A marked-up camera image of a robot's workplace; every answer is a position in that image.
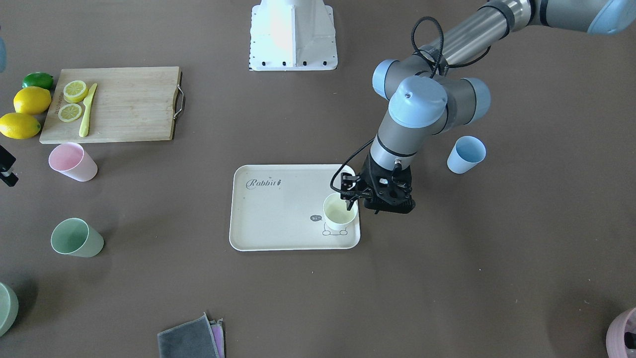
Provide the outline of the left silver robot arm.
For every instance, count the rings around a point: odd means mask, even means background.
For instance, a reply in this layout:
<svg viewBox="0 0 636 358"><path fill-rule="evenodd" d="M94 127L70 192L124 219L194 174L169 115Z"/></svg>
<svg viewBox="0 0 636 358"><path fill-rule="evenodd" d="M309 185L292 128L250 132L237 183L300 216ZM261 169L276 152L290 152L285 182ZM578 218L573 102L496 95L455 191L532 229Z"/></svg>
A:
<svg viewBox="0 0 636 358"><path fill-rule="evenodd" d="M633 0L489 0L472 16L444 32L424 16L414 24L412 54L386 60L372 85L389 106L358 175L338 169L334 188L351 211L359 199L375 212L407 214L415 207L410 165L427 138L468 125L490 108L486 84L473 78L448 79L456 68L488 54L493 43L529 25L614 35L635 20Z"/></svg>

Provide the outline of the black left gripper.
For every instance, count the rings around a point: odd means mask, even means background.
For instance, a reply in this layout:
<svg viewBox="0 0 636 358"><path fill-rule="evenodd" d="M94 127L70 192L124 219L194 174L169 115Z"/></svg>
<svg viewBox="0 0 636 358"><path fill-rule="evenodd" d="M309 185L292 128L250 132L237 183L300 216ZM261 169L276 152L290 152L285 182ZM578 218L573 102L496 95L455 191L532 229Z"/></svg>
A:
<svg viewBox="0 0 636 358"><path fill-rule="evenodd" d="M341 173L340 197L346 199L347 211L351 211L358 199L363 199L364 207L375 212L407 214L416 206L411 184L410 167L394 163L387 170L368 155L359 175L350 171Z"/></svg>

